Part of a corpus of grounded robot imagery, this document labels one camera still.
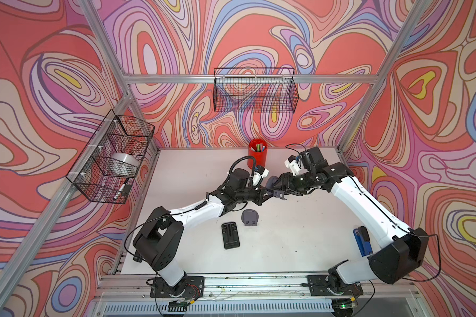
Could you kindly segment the grey phone stand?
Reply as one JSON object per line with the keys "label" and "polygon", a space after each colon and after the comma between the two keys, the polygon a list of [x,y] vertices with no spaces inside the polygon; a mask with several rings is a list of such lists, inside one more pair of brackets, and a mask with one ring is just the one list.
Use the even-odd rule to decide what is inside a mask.
{"label": "grey phone stand", "polygon": [[259,222],[259,213],[253,209],[246,209],[241,214],[241,221],[246,227],[256,227]]}
{"label": "grey phone stand", "polygon": [[287,200],[286,192],[282,189],[282,181],[277,176],[271,176],[267,180],[266,189],[271,198],[278,198],[281,200]]}

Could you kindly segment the black rectangular phone holder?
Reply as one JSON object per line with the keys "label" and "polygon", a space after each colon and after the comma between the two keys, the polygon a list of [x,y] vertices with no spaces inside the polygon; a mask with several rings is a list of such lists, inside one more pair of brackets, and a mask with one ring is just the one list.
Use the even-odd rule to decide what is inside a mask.
{"label": "black rectangular phone holder", "polygon": [[240,247],[239,233],[236,222],[227,222],[221,225],[223,247],[230,250]]}

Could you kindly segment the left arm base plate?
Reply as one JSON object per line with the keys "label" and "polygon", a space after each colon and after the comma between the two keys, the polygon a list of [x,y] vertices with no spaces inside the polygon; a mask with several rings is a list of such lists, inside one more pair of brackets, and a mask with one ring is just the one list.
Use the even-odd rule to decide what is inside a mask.
{"label": "left arm base plate", "polygon": [[162,277],[146,281],[153,299],[198,299],[204,295],[204,276],[185,276],[175,286],[169,286]]}

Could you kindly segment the silver tape roll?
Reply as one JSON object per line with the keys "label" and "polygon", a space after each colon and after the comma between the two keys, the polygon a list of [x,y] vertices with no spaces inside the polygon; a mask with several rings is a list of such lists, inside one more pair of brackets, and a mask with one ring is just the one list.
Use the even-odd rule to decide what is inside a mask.
{"label": "silver tape roll", "polygon": [[117,176],[124,178],[135,177],[140,166],[136,157],[126,153],[114,153],[111,158],[107,158],[105,162],[107,174],[109,176]]}

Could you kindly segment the black marker in basket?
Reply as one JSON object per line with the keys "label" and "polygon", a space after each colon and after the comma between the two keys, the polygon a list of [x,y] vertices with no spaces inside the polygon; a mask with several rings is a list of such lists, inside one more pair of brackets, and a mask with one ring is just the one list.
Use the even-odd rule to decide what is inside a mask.
{"label": "black marker in basket", "polygon": [[124,183],[119,187],[119,189],[116,191],[116,194],[112,198],[113,201],[116,201],[120,196],[123,195],[128,195],[130,192],[130,185],[129,185],[129,179],[125,179]]}

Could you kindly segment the red pen cup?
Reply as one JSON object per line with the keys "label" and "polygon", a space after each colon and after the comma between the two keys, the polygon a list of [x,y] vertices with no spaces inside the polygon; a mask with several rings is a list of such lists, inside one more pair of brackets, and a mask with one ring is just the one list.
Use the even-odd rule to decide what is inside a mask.
{"label": "red pen cup", "polygon": [[[256,145],[257,144],[260,144],[260,145],[263,146],[263,151],[262,152],[256,152]],[[268,151],[268,145],[267,145],[265,140],[252,139],[249,142],[248,155],[255,158],[256,165],[264,166],[264,167],[266,166],[267,151]]]}

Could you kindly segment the black stapler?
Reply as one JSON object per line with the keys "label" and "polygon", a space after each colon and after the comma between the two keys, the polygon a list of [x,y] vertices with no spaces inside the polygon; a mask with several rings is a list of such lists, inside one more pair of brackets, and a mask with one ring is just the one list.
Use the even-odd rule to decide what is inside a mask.
{"label": "black stapler", "polygon": [[137,250],[134,252],[133,261],[137,263],[142,263],[144,261],[144,258]]}

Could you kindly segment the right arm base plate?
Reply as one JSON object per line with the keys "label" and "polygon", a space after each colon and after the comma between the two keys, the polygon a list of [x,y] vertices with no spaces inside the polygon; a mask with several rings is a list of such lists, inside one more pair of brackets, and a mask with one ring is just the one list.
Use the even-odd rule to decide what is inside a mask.
{"label": "right arm base plate", "polygon": [[364,294],[361,284],[345,284],[334,275],[308,275],[311,296],[359,297]]}

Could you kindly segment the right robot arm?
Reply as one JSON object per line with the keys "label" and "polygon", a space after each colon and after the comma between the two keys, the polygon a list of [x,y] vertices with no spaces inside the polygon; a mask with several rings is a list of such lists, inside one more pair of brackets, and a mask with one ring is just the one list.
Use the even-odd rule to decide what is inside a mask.
{"label": "right robot arm", "polygon": [[289,195],[309,195],[325,190],[343,202],[373,235],[379,250],[359,260],[345,260],[328,271],[326,286],[330,293],[341,295],[348,286],[378,279],[393,285],[423,265],[428,243],[439,235],[411,228],[386,209],[365,187],[348,166],[330,165],[317,147],[292,155],[284,162],[288,172],[273,184],[277,191]]}

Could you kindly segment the blue stapler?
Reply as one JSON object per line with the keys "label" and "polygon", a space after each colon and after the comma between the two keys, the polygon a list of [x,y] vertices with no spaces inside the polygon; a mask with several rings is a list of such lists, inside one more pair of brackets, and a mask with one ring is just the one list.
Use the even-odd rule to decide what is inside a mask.
{"label": "blue stapler", "polygon": [[370,243],[370,235],[365,226],[360,226],[353,231],[358,249],[362,257],[372,255],[373,249]]}

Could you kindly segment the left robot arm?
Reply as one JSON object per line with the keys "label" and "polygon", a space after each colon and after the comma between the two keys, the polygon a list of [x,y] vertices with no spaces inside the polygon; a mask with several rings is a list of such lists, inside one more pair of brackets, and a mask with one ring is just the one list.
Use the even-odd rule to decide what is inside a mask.
{"label": "left robot arm", "polygon": [[167,210],[155,208],[148,219],[132,229],[125,238],[134,251],[127,252],[136,262],[145,262],[171,288],[186,280],[186,272],[175,260],[186,229],[217,219],[249,202],[260,206],[271,195],[262,185],[269,171],[252,156],[236,160],[226,179],[205,198],[186,207]]}

